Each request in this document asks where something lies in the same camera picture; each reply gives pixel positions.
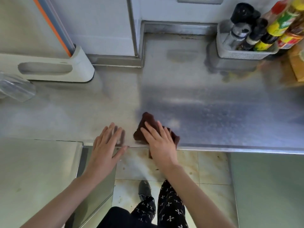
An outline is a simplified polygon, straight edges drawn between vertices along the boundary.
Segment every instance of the shoe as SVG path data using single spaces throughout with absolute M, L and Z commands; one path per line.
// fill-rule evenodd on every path
M 148 181 L 145 180 L 140 181 L 138 186 L 138 195 L 141 202 L 145 200 L 147 197 L 152 196 L 151 187 Z

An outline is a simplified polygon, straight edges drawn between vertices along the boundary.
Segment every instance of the wall outlet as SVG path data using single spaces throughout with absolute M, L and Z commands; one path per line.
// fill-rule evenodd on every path
M 177 0 L 177 2 L 220 5 L 223 0 Z

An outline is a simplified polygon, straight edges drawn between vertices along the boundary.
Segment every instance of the tile floor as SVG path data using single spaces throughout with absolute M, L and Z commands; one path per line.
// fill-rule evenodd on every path
M 177 157 L 192 180 L 234 224 L 238 225 L 226 154 L 178 150 Z M 131 212 L 140 202 L 140 180 L 149 181 L 152 196 L 157 202 L 164 176 L 153 160 L 148 158 L 148 149 L 129 148 L 117 164 L 112 206 L 119 206 Z M 186 220 L 189 228 L 196 227 L 187 210 Z

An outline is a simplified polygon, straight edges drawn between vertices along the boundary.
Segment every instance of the yellow bottle cap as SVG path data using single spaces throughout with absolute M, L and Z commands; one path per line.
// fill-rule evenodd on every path
M 304 10 L 304 0 L 294 0 L 291 5 L 296 9 L 296 10 Z

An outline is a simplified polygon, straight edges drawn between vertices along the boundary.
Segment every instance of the brown cloth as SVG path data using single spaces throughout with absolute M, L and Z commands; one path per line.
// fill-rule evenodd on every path
M 133 138 L 134 138 L 135 141 L 142 141 L 142 142 L 148 144 L 147 140 L 145 139 L 144 135 L 142 134 L 142 132 L 140 130 L 140 128 L 143 127 L 147 131 L 149 131 L 147 129 L 147 127 L 145 126 L 145 122 L 148 122 L 149 125 L 152 126 L 158 133 L 160 133 L 160 132 L 159 132 L 159 128 L 158 128 L 157 122 L 155 121 L 154 116 L 152 114 L 149 114 L 148 112 L 144 112 L 142 116 L 143 117 L 142 117 L 142 119 L 141 119 L 141 121 L 140 121 L 140 123 L 138 125 L 137 130 L 133 134 Z M 178 144 L 178 142 L 180 140 L 180 137 L 177 136 L 175 133 L 173 133 L 173 131 L 171 131 L 170 128 L 168 128 L 168 130 L 170 132 L 171 138 L 172 138 L 175 146 L 177 147 L 177 144 Z M 150 150 L 149 150 L 149 158 L 152 159 Z

